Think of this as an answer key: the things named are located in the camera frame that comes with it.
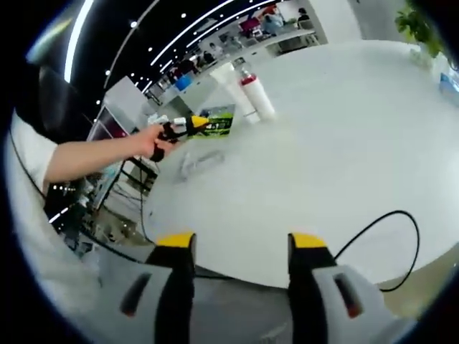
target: blue object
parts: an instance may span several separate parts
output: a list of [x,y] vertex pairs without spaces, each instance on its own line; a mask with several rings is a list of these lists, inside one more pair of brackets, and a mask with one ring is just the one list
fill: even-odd
[[192,81],[189,75],[183,75],[175,82],[175,87],[177,87],[179,91],[183,91],[191,85]]
[[441,74],[440,91],[454,105],[459,107],[459,83],[456,82],[452,76]]

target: human hand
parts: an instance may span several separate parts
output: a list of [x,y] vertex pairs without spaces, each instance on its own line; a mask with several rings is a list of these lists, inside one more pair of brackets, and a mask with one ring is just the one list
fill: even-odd
[[157,148],[164,150],[164,156],[167,156],[173,149],[177,148],[179,143],[170,143],[158,138],[159,134],[162,132],[164,132],[162,125],[153,124],[133,136],[137,140],[140,154],[142,156],[150,158]]

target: wire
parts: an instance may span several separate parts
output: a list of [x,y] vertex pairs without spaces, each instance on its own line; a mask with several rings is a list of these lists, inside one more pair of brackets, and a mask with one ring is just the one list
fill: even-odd
[[143,186],[144,186],[144,182],[142,182],[142,169],[139,168],[138,172],[139,172],[139,178],[141,180],[141,227],[142,227],[143,237],[145,237],[145,240],[147,242],[150,242],[156,246],[155,242],[151,241],[146,236],[145,224],[143,223]]
[[374,220],[372,223],[370,223],[368,226],[366,226],[365,228],[363,228],[356,236],[354,236],[351,240],[349,240],[349,242],[344,245],[344,247],[336,254],[336,256],[334,257],[335,260],[337,260],[342,254],[344,251],[347,250],[347,248],[349,246],[352,245],[352,243],[354,243],[363,233],[365,233],[366,231],[368,231],[370,228],[372,228],[375,224],[377,224],[378,222],[380,222],[381,220],[389,217],[389,216],[392,216],[392,215],[396,215],[396,214],[401,214],[401,215],[405,215],[407,216],[411,222],[413,223],[413,225],[415,226],[415,231],[416,231],[416,239],[417,239],[417,243],[416,243],[416,253],[415,253],[415,258],[413,259],[413,262],[411,264],[411,267],[410,269],[408,270],[407,274],[404,276],[404,278],[402,279],[402,281],[396,285],[395,287],[393,288],[388,288],[388,289],[382,289],[380,288],[379,290],[381,290],[382,292],[393,292],[394,290],[397,290],[399,289],[404,283],[405,281],[408,279],[408,277],[411,275],[413,269],[415,268],[415,265],[416,265],[416,261],[417,261],[417,255],[419,254],[419,247],[420,247],[420,241],[421,241],[421,237],[420,237],[420,232],[419,232],[419,228],[417,227],[417,223],[416,223],[416,220],[414,218],[413,215],[411,215],[409,212],[405,211],[405,210],[394,210],[394,211],[391,211],[383,216],[380,216],[378,219]]
[[141,262],[140,260],[137,260],[136,258],[132,258],[131,256],[128,256],[127,254],[124,254],[120,251],[118,251],[117,249],[114,249],[110,246],[108,246],[105,242],[102,242],[100,241],[99,239],[97,239],[95,236],[93,236],[89,231],[87,231],[85,228],[82,228],[80,227],[80,231],[85,235],[87,236],[88,238],[90,238],[92,241],[94,241],[96,244],[99,244],[100,246],[102,246],[104,249],[107,249],[108,251],[116,254],[117,256],[119,257],[122,257],[124,259],[127,259],[128,261],[130,262],[134,262],[134,263],[139,263],[139,264],[144,264],[143,262]]
[[137,197],[134,197],[132,195],[130,195],[129,193],[127,193],[123,188],[121,188],[120,186],[117,186],[118,189],[117,190],[113,190],[113,192],[115,194],[118,194],[120,196],[124,196],[126,197],[127,199],[132,199],[134,201],[140,201],[141,199],[140,198],[137,198]]
[[9,135],[11,137],[11,142],[13,143],[14,152],[16,153],[17,160],[19,161],[19,164],[21,165],[22,170],[24,170],[24,172],[26,173],[27,178],[30,180],[30,182],[34,186],[35,190],[37,190],[38,194],[46,201],[46,196],[44,195],[43,191],[40,190],[40,188],[36,185],[36,183],[35,183],[34,179],[32,178],[32,176],[30,176],[30,173],[26,169],[26,166],[24,165],[24,162],[22,161],[21,156],[19,155],[19,151],[17,150],[16,143],[14,143],[13,133],[11,131],[11,126],[9,127]]
[[[32,185],[36,188],[36,190],[39,192],[39,194],[43,197],[43,199],[46,199],[45,195],[42,193],[42,191],[39,189],[39,187],[35,184],[33,178],[30,176],[28,170],[25,168],[24,166],[24,163],[22,162],[22,159],[20,158],[19,156],[19,153],[18,153],[18,150],[17,150],[17,147],[16,145],[14,144],[14,140],[13,140],[13,135],[11,133],[11,128],[9,130],[9,133],[10,133],[10,136],[11,136],[11,141],[13,143],[13,147],[14,147],[14,152],[16,153],[16,156],[19,160],[19,163],[21,164],[21,167],[22,169],[24,170],[24,172],[27,174],[27,177],[29,178],[29,180],[32,182]],[[140,173],[140,180],[142,181],[142,169],[139,168],[139,173]],[[145,225],[143,223],[143,186],[144,186],[144,183],[141,184],[141,197],[140,197],[140,202],[141,202],[141,206],[140,206],[140,211],[141,211],[141,227],[142,227],[142,232],[143,232],[143,236],[145,237],[145,239],[147,241],[149,241],[150,243],[152,244],[155,244],[155,242],[151,241],[147,236],[146,236],[146,230],[145,230]],[[374,220],[372,223],[370,223],[368,226],[366,226],[365,228],[363,228],[359,233],[357,233],[351,240],[348,241],[348,243],[346,245],[343,246],[343,248],[335,255],[334,259],[335,261],[349,248],[349,246],[351,246],[359,237],[361,237],[364,233],[366,233],[366,231],[368,231],[370,228],[372,228],[375,224],[377,224],[378,222],[382,221],[383,219],[387,218],[387,217],[390,217],[392,215],[397,215],[397,214],[400,214],[400,215],[405,215],[406,217],[408,217],[411,222],[413,223],[414,227],[415,227],[415,231],[416,231],[416,252],[415,252],[415,257],[411,263],[411,266],[410,268],[408,269],[408,272],[407,274],[403,277],[402,281],[396,285],[395,287],[392,287],[392,288],[379,288],[379,290],[381,290],[381,292],[393,292],[397,289],[399,289],[405,282],[406,280],[408,279],[408,277],[411,275],[413,269],[415,268],[415,265],[416,265],[416,261],[417,261],[417,256],[419,254],[419,248],[420,248],[420,241],[421,241],[421,237],[420,237],[420,231],[419,231],[419,227],[417,226],[417,222],[414,218],[413,215],[411,215],[408,211],[405,211],[405,210],[394,210],[394,211],[391,211],[383,216],[380,216],[378,219]],[[92,239],[94,242],[96,242],[97,244],[99,244],[100,246],[106,248],[108,251],[114,253],[114,254],[117,254],[118,256],[122,257],[122,258],[125,258],[131,262],[135,262],[135,263],[139,263],[139,264],[143,264],[143,262],[140,262],[138,261],[137,259],[135,258],[132,258],[130,256],[128,256],[127,254],[124,254],[122,252],[119,252],[118,250],[116,249],[113,249],[111,247],[109,247],[108,245],[106,245],[105,243],[101,242],[99,239],[96,239],[90,232],[86,231],[85,229],[82,229],[82,232],[83,234],[85,234],[87,237],[89,237],[90,239]],[[215,280],[231,280],[232,278],[231,277],[210,277],[210,276],[205,276],[205,275],[197,275],[195,276],[196,278],[208,278],[208,279],[215,279]]]
[[123,197],[123,199],[125,199],[127,202],[129,202],[129,204],[131,204],[132,206],[134,206],[136,209],[139,209],[140,206],[137,204],[137,203],[134,203],[134,201],[140,201],[140,199],[137,199],[135,197],[130,197],[128,195],[125,195],[124,193],[121,193],[121,192],[118,192],[116,190],[113,190],[113,193]]

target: white bottle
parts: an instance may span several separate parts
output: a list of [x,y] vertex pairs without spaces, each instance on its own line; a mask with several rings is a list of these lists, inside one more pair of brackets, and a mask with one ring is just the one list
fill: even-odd
[[271,103],[261,81],[253,73],[241,69],[240,81],[242,90],[256,109],[261,120],[273,120],[276,118],[275,109]]

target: white table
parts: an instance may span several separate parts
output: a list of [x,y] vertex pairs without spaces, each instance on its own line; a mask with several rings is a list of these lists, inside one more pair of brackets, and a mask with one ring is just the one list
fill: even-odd
[[312,29],[293,30],[291,32],[286,32],[284,34],[265,39],[264,41],[254,44],[251,47],[245,47],[230,56],[226,56],[215,62],[207,70],[194,77],[193,83],[185,90],[178,91],[176,87],[170,86],[161,96],[159,96],[159,100],[162,102],[162,105],[159,107],[158,111],[171,116],[171,113],[169,112],[170,104],[178,97],[183,100],[184,104],[186,104],[191,111],[196,111],[202,99],[209,96],[209,90],[215,87],[215,81],[210,77],[210,75],[221,66],[240,57],[244,57],[246,62],[252,65],[261,65],[262,63],[269,62],[271,59],[275,58],[275,55],[269,51],[269,46],[296,37],[313,38],[315,33],[316,31]]
[[[197,264],[248,282],[288,285],[287,234],[324,238],[333,253],[378,216],[405,209],[421,231],[420,268],[459,240],[459,111],[407,54],[362,41],[292,52],[255,71],[279,121],[190,140],[161,165],[145,207],[150,238],[192,230]],[[206,105],[231,102],[223,90]],[[186,152],[224,163],[178,182]],[[404,274],[415,231],[401,216],[340,258],[372,282]]]

